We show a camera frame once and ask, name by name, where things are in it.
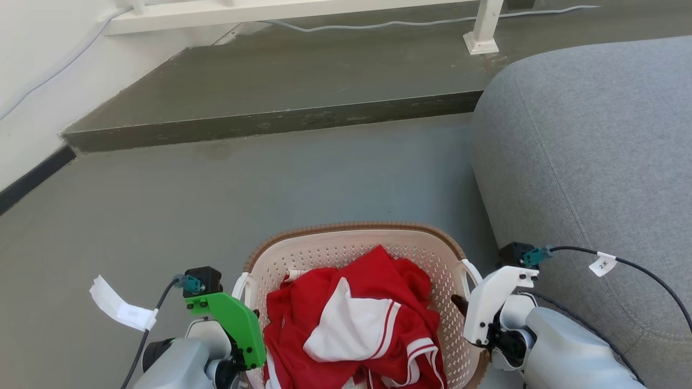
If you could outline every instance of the basket rim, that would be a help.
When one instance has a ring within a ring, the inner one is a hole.
[[[248,257],[243,271],[252,273],[257,260],[274,244],[282,240],[291,239],[294,237],[302,237],[318,233],[333,233],[349,230],[413,230],[428,233],[445,243],[452,252],[456,255],[457,260],[461,261],[466,258],[462,247],[443,230],[425,223],[413,223],[408,221],[349,221],[345,223],[321,224],[318,226],[310,226],[303,228],[294,228],[286,230],[276,235],[272,235],[262,242]],[[476,366],[471,380],[464,386],[464,389],[476,389],[485,377],[485,372],[488,368],[488,354],[486,350],[481,351],[478,357],[478,365]]]

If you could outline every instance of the white basket handle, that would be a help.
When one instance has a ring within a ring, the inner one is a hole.
[[[238,281],[235,282],[231,297],[240,300],[240,297],[245,294],[245,299],[242,300],[246,307],[250,309],[257,308],[257,289],[259,285],[255,279],[247,271],[243,272]]]
[[[457,277],[461,280],[462,282],[462,288],[464,289],[464,298],[468,299],[469,296],[471,295],[471,289],[468,287],[468,277],[471,277],[471,280],[473,281],[473,286],[478,286],[478,284],[483,281],[483,277],[480,275],[478,270],[473,266],[469,260],[466,258],[462,259],[461,262],[459,262],[459,265],[456,268],[457,270]]]

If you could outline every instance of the laundry basket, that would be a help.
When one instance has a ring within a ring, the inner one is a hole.
[[[378,245],[393,257],[404,257],[432,280],[430,308],[440,313],[438,331],[449,389],[478,387],[488,361],[484,352],[462,337],[464,317],[450,301],[469,295],[469,279],[481,281],[459,245],[443,231],[424,224],[358,222],[299,228],[270,237],[250,255],[233,297],[259,310],[259,325],[268,325],[266,296],[281,285],[289,270],[344,267]],[[261,368],[246,373],[254,389],[264,389]]]

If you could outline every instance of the black cable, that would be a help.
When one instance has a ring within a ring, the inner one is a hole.
[[[549,298],[549,297],[547,297],[547,296],[544,296],[544,295],[542,295],[542,294],[540,294],[540,293],[536,293],[536,292],[533,291],[533,290],[526,291],[526,293],[529,293],[529,294],[531,294],[531,295],[533,295],[533,296],[535,296],[535,297],[540,298],[541,300],[544,300],[545,302],[548,302],[548,303],[550,303],[550,304],[555,305],[558,309],[564,311],[566,314],[570,315],[570,316],[571,316],[572,318],[574,318],[575,320],[581,322],[581,324],[583,324],[584,327],[588,328],[588,329],[589,329],[591,332],[593,332],[596,336],[598,336],[599,338],[603,339],[603,341],[605,341],[605,342],[610,346],[610,348],[612,349],[612,351],[613,351],[615,354],[617,354],[617,356],[620,357],[620,359],[622,360],[622,363],[624,363],[625,366],[627,366],[627,368],[632,372],[632,374],[635,375],[635,377],[637,378],[637,381],[639,381],[639,383],[640,383],[641,385],[644,385],[644,381],[641,380],[641,377],[639,376],[639,374],[637,374],[637,371],[636,371],[635,368],[632,366],[632,364],[630,363],[630,361],[627,360],[627,357],[625,357],[625,354],[624,354],[622,351],[620,351],[620,349],[617,348],[617,346],[616,346],[615,344],[613,344],[613,342],[609,341],[608,338],[606,338],[606,336],[603,335],[603,333],[601,333],[601,332],[600,332],[599,330],[597,330],[594,326],[592,326],[591,324],[589,324],[586,320],[582,319],[581,317],[579,317],[579,315],[575,314],[573,311],[570,311],[567,307],[565,307],[564,305],[560,304],[559,302],[556,302],[555,300],[552,300],[551,298]]]
[[[170,291],[171,288],[173,287],[173,285],[177,284],[178,281],[179,281],[178,278],[174,278],[173,281],[171,281],[168,284],[168,286],[166,287],[166,290],[163,291],[161,298],[158,299],[158,304],[156,304],[156,309],[161,308],[163,301],[166,299],[166,296],[168,295],[168,291]],[[120,387],[120,389],[127,388],[127,384],[129,383],[129,380],[132,378],[132,374],[134,374],[134,370],[137,368],[137,363],[139,362],[139,358],[142,356],[142,351],[144,350],[144,344],[146,344],[148,336],[149,336],[149,330],[145,329],[144,335],[142,335],[142,341],[139,343],[139,348],[137,349],[137,355],[135,355],[134,361],[132,361],[132,366],[130,366],[130,370],[127,372],[127,377],[125,377],[125,382],[122,383],[122,386]]]
[[[577,246],[557,246],[553,247],[550,249],[550,251],[560,251],[560,250],[572,250],[572,251],[581,251],[582,253],[589,253],[593,255],[598,255],[598,251],[596,250],[591,250],[588,248],[583,248],[583,247],[577,247]],[[677,303],[678,307],[680,307],[680,310],[682,311],[682,314],[685,316],[685,320],[687,321],[687,326],[690,328],[690,332],[692,332],[692,318],[690,318],[690,314],[687,311],[687,308],[685,308],[684,304],[682,304],[682,301],[680,301],[680,298],[677,297],[677,294],[669,287],[663,280],[658,278],[654,273],[651,273],[648,269],[645,269],[642,266],[639,266],[638,264],[632,263],[628,260],[624,260],[620,257],[615,257],[615,260],[624,263],[627,266],[631,266],[635,268],[636,270],[641,271],[642,273],[648,275],[649,277],[653,278],[656,282],[658,282],[665,290],[673,297],[675,302]]]

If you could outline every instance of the gray ottoman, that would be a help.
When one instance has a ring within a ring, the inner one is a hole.
[[[640,264],[692,309],[692,37],[516,62],[473,114],[473,169],[498,246],[575,245]],[[538,290],[615,342],[652,388],[692,388],[692,335],[654,280],[562,251]]]

